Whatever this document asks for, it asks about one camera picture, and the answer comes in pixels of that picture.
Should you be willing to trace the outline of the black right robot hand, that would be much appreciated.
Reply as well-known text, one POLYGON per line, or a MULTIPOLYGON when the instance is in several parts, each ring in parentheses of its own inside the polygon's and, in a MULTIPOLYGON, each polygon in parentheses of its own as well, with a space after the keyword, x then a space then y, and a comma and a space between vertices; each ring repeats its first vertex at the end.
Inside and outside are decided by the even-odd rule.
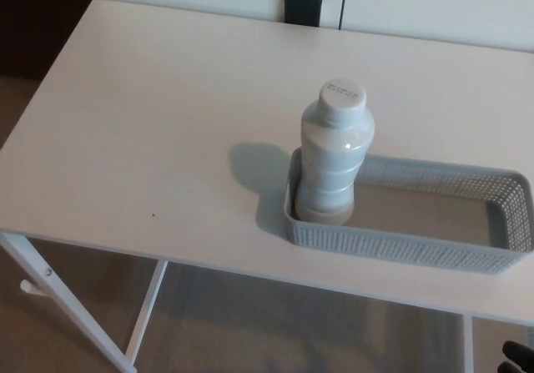
POLYGON ((515 341, 507 340, 501 350, 507 360, 497 367, 498 373, 533 373, 533 349, 515 341))

